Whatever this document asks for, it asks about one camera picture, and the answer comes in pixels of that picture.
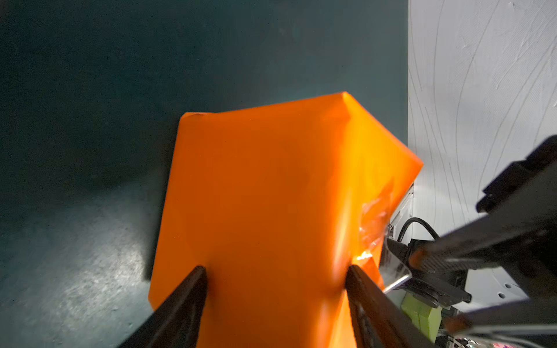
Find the white surface with lines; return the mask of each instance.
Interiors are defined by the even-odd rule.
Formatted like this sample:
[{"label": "white surface with lines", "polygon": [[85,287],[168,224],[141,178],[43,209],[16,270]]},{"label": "white surface with lines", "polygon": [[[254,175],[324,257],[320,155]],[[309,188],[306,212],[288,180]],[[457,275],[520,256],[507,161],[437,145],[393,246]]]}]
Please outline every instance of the white surface with lines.
[{"label": "white surface with lines", "polygon": [[[410,0],[408,24],[408,145],[424,161],[413,210],[443,235],[557,133],[557,1]],[[467,290],[463,310],[525,296],[502,269],[471,271]]]}]

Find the dark floor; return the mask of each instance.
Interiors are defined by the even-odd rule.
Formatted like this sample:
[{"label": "dark floor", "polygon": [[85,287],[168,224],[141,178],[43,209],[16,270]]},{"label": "dark floor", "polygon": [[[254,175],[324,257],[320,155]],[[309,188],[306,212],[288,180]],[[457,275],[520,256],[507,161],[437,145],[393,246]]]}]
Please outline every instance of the dark floor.
[{"label": "dark floor", "polygon": [[182,113],[343,90],[406,141],[406,0],[0,0],[0,346],[150,314]]}]

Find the orange bag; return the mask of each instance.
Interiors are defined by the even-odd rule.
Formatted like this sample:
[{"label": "orange bag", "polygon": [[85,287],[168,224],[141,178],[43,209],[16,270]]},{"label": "orange bag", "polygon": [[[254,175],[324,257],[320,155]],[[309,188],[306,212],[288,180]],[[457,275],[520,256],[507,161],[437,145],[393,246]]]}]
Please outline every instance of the orange bag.
[{"label": "orange bag", "polygon": [[421,161],[348,93],[178,129],[149,301],[198,264],[198,347],[355,347],[351,263],[378,275],[385,225]]}]

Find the black cable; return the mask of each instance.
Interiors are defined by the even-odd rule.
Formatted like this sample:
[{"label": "black cable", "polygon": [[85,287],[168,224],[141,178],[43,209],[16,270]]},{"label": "black cable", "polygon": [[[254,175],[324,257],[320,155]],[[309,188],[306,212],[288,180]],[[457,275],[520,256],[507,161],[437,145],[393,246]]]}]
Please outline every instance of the black cable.
[{"label": "black cable", "polygon": [[417,222],[420,225],[424,226],[424,228],[429,232],[429,234],[431,234],[433,239],[439,239],[439,234],[437,234],[435,230],[427,222],[425,222],[420,218],[409,218],[408,220],[406,220],[404,225],[402,225],[402,228],[400,229],[400,233],[398,234],[397,242],[402,243],[402,238],[404,238],[404,234],[406,233],[408,226],[410,226],[410,224],[413,222]]}]

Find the yellow-green block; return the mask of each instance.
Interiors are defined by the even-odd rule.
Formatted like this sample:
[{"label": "yellow-green block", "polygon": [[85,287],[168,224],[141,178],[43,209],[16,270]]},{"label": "yellow-green block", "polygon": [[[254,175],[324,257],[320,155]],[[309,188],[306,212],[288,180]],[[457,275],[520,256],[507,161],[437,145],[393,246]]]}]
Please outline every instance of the yellow-green block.
[{"label": "yellow-green block", "polygon": [[421,333],[435,342],[439,325],[441,325],[441,308],[432,308],[416,300],[414,296],[407,293],[402,301],[402,311],[410,317],[412,323]]}]

